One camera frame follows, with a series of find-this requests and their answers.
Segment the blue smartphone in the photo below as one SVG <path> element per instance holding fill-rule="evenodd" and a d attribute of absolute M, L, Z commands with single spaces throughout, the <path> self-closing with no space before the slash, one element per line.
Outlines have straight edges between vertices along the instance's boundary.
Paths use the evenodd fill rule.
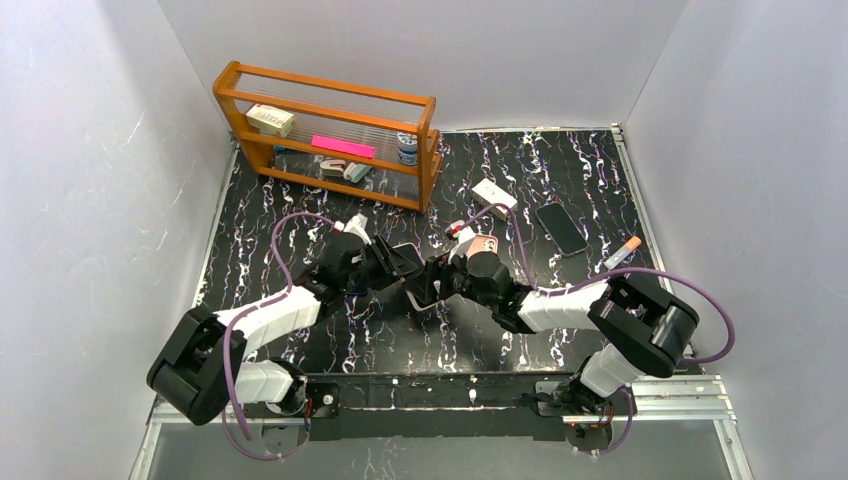
<path fill-rule="evenodd" d="M 398 272 L 402 276 L 411 274 L 421 268 L 424 264 L 418 248 L 415 244 L 410 242 L 394 246 L 393 258 L 397 265 Z"/>

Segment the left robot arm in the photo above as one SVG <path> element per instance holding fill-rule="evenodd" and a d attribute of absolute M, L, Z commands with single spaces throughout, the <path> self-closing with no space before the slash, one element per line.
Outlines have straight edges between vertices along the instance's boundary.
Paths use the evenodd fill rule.
<path fill-rule="evenodd" d="M 302 375 L 284 361 L 251 362 L 267 344 L 334 314 L 354 294 L 380 291 L 421 267 L 411 243 L 390 246 L 332 232 L 323 255 L 279 293 L 238 308 L 186 311 L 153 361 L 146 384 L 194 425 L 232 403 L 285 403 Z"/>

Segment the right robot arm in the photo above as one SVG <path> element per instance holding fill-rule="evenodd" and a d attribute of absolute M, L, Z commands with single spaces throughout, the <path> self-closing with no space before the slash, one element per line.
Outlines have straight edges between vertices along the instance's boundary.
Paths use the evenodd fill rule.
<path fill-rule="evenodd" d="M 610 271 L 583 287 L 542 292 L 514 280 L 497 254 L 482 252 L 432 257 L 404 286 L 421 308 L 459 295 L 486 307 L 511 333 L 600 332 L 606 346 L 584 361 L 568 388 L 600 402 L 642 376 L 671 377 L 699 324 L 696 311 L 651 280 L 651 273 Z"/>

